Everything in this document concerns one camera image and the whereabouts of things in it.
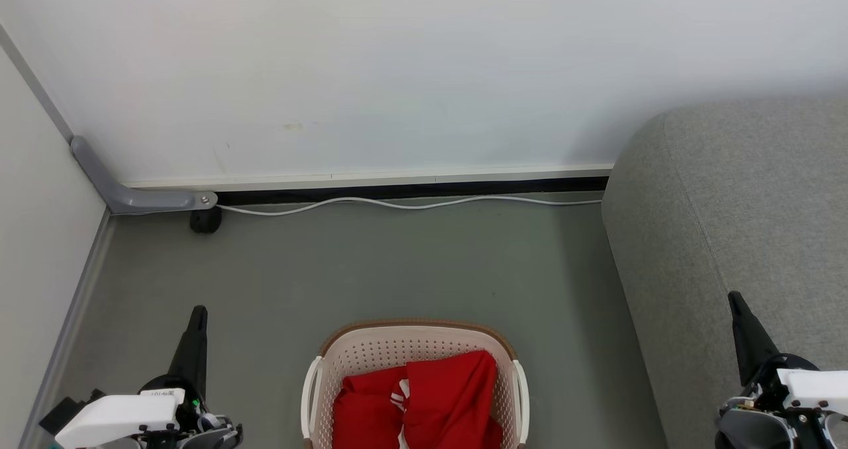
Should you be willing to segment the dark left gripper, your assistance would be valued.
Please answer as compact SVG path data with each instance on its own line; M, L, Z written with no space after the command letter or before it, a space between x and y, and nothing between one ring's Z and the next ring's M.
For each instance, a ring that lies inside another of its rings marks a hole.
M175 395L180 401L176 421L182 430L208 431L221 420L206 405L208 373L208 310L196 305L168 369L168 375L150 380L140 395Z

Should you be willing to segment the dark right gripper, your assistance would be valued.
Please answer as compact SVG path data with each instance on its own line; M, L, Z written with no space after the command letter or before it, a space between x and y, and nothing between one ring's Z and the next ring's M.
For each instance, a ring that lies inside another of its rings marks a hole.
M777 370L812 370L818 366L800 356L780 353L760 320L754 316L738 291L727 294L731 328L742 397L754 399L754 407L765 412L781 412L788 390Z

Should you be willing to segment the red and white garment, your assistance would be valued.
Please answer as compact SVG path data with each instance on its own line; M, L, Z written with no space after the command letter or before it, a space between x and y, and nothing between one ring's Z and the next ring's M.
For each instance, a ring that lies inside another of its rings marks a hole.
M485 350L345 377L331 449L500 449L498 376Z

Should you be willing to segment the grey fabric sofa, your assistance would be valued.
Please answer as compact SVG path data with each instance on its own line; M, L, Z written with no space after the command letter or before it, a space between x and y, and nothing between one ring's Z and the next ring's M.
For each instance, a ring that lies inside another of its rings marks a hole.
M741 391L731 291L781 352L848 370L848 93L651 119L602 218L668 449L713 449Z

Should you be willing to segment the black partition foot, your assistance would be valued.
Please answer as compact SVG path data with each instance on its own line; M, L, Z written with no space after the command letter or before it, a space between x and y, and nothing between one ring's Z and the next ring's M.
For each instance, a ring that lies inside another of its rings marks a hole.
M220 207L194 210L189 215L189 228L196 234L215 234L222 221L223 210Z

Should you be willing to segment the beige perforated laundry basket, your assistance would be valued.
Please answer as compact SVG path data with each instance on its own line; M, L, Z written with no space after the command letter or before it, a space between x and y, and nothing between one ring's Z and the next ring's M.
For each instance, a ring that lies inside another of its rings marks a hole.
M517 352L500 332L478 323L435 319L382 319L334 332L310 362L300 398L304 449L331 449L333 400L344 377L407 362L487 350L497 362L491 414L501 425L501 449L527 449L530 394Z

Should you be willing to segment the grey partition floor rail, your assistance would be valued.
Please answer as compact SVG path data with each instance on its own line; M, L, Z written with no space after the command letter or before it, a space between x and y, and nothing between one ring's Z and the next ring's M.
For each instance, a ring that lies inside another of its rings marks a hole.
M89 250L87 261L76 286L76 291L70 303L69 310L61 327L60 336L56 341L51 359L46 368L39 391L26 422L25 429L19 440L17 449L51 449L54 437L39 426L42 417L54 407L60 398L60 390L64 372L73 352L82 322L87 313L91 295L102 271L106 253L109 249L114 230L112 229L112 213L106 209L95 235L93 246Z

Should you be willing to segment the grey metal partition bracket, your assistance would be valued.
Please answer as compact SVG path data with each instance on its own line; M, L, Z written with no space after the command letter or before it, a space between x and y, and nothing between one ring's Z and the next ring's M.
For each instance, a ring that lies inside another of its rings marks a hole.
M212 191L145 191L119 183L97 156L87 139L75 136L70 150L79 167L97 190L98 195L115 215L151 213L189 213L220 215L218 196Z

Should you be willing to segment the white wall baseboard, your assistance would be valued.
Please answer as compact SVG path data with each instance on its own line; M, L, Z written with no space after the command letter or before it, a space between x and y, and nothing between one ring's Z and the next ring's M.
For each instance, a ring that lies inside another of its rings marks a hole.
M144 191L278 191L291 189L330 189L330 187L372 187L385 185L424 185L476 183L477 181L530 181L577 177L608 177L613 163L568 166L509 166L508 168L462 168L420 172L369 172L369 174L249 175L164 181L125 181L131 189Z

